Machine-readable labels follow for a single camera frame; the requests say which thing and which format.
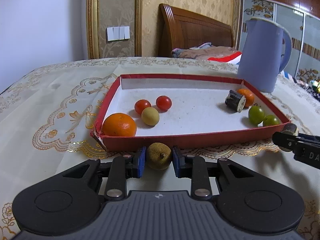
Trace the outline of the brown longan fruit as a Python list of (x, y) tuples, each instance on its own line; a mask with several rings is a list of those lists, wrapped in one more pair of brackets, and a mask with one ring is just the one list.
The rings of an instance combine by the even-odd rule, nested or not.
[(146, 163), (154, 170), (167, 169), (171, 159), (171, 149), (163, 143), (155, 142), (146, 150)]

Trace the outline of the green tomato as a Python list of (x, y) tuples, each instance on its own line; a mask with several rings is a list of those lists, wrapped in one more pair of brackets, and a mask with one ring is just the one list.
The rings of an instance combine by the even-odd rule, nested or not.
[(278, 118), (275, 115), (267, 115), (265, 116), (264, 120), (263, 120), (263, 126), (275, 126), (280, 124), (280, 121), (278, 120)]
[(252, 106), (248, 111), (248, 118), (251, 124), (258, 126), (265, 118), (264, 110), (257, 105)]

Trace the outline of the orange mandarin outside tray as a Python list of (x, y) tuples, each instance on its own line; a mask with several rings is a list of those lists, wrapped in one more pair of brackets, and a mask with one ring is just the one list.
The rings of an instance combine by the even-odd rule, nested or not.
[(102, 126), (102, 132), (110, 137), (134, 137), (137, 125), (131, 116), (124, 113), (114, 113), (108, 116)]

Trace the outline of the yellow longan fruit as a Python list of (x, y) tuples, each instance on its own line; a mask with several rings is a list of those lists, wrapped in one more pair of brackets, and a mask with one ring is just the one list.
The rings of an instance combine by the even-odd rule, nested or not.
[(142, 111), (142, 120), (146, 125), (155, 126), (159, 122), (159, 112), (153, 107), (147, 107)]

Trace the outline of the red cherry tomato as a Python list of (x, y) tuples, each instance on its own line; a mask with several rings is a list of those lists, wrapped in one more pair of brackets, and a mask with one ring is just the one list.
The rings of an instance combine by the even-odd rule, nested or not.
[(169, 97), (161, 95), (156, 99), (156, 106), (162, 111), (167, 111), (172, 107), (172, 101)]
[(145, 99), (138, 100), (134, 105), (135, 111), (139, 115), (141, 115), (142, 111), (148, 107), (151, 107), (151, 103)]

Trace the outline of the red cardboard tray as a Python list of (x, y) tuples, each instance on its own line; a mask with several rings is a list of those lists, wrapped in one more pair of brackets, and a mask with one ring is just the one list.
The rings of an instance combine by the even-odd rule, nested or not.
[[(225, 104), (230, 90), (247, 88), (255, 103), (266, 114), (277, 117), (276, 126), (254, 126), (248, 110), (235, 112)], [(154, 103), (168, 96), (172, 107), (160, 112), (156, 126), (142, 122), (134, 105), (140, 99)], [(125, 113), (136, 122), (134, 137), (109, 137), (103, 134), (104, 120), (111, 114)], [(182, 149), (234, 145), (269, 139), (290, 121), (266, 96), (245, 80), (187, 74), (123, 74), (106, 94), (97, 114), (92, 137), (105, 149), (133, 151), (154, 142)]]

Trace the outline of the red cherry tomato in tray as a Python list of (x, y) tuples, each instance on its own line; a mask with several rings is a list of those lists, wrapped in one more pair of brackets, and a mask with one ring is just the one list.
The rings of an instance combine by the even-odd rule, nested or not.
[(172, 101), (169, 97), (161, 95), (156, 99), (156, 106), (162, 111), (167, 111), (172, 107)]

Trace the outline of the orange mandarin in tray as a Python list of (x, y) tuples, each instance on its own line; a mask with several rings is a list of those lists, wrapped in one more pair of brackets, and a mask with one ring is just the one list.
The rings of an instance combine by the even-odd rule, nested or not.
[(245, 108), (249, 108), (254, 103), (254, 94), (249, 89), (240, 88), (236, 91), (237, 93), (243, 95), (246, 99)]

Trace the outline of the blue electric kettle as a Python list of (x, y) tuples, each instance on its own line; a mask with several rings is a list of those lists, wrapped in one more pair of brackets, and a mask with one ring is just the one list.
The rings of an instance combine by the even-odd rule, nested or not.
[(261, 92), (274, 91), (277, 76), (287, 66), (292, 38), (280, 24), (260, 17), (246, 22), (247, 37), (237, 75)]

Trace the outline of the colourful bedding pile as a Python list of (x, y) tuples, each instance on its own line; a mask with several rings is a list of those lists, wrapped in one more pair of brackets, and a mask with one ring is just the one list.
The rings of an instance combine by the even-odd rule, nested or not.
[[(189, 49), (175, 48), (171, 51), (171, 56), (174, 58), (208, 60), (238, 65), (241, 60), (242, 53), (232, 47), (217, 47), (213, 46), (211, 42), (206, 42), (198, 47), (192, 47)], [(304, 81), (297, 80), (284, 70), (280, 74), (297, 84), (303, 90), (306, 90), (307, 93), (319, 101), (319, 82), (310, 81), (309, 83), (306, 83)]]

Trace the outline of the wooden bed headboard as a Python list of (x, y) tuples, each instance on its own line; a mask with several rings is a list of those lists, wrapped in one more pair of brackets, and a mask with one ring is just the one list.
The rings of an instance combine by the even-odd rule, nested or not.
[(214, 46), (234, 46), (230, 25), (164, 3), (159, 5), (159, 11), (162, 22), (158, 45), (160, 57), (171, 57), (175, 48), (189, 49), (206, 42)]

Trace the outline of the patterned wardrobe sliding doors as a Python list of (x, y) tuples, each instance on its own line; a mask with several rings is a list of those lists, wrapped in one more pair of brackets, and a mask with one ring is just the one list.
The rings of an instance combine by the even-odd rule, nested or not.
[(239, 49), (252, 17), (272, 20), (290, 33), (292, 53), (285, 72), (306, 83), (319, 80), (319, 0), (240, 0)]

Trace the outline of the white wall switch panel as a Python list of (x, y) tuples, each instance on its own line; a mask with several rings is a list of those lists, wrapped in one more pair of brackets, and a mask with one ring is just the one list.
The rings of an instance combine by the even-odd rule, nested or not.
[(108, 42), (128, 40), (130, 39), (130, 27), (129, 26), (107, 27), (106, 39)]

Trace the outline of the gold wall frame moulding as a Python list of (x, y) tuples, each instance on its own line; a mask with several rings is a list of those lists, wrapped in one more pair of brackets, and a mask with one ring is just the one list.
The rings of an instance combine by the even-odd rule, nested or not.
[[(89, 59), (142, 55), (142, 0), (85, 0)], [(123, 27), (124, 38), (108, 40), (107, 28)]]

